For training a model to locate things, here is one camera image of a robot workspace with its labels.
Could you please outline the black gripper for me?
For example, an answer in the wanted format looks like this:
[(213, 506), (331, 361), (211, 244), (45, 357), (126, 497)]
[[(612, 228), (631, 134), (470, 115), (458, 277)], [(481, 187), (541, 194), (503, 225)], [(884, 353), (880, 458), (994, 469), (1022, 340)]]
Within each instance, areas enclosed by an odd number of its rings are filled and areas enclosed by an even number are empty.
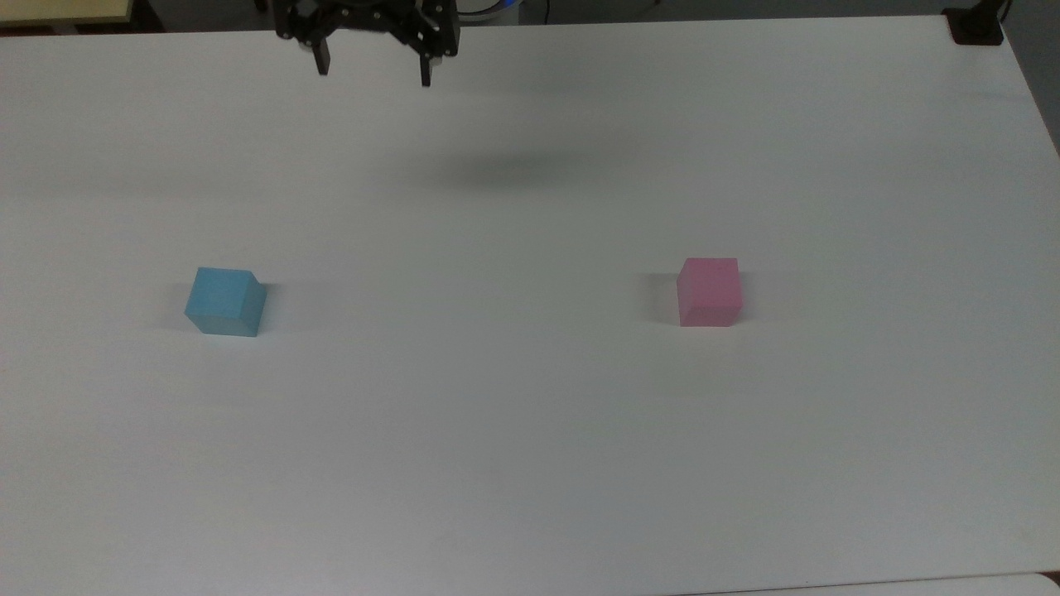
[(460, 19), (454, 1), (275, 1), (277, 36), (310, 50), (318, 75), (330, 72), (328, 38), (335, 31), (390, 35), (419, 54), (421, 85), (432, 84), (436, 57), (455, 56)]

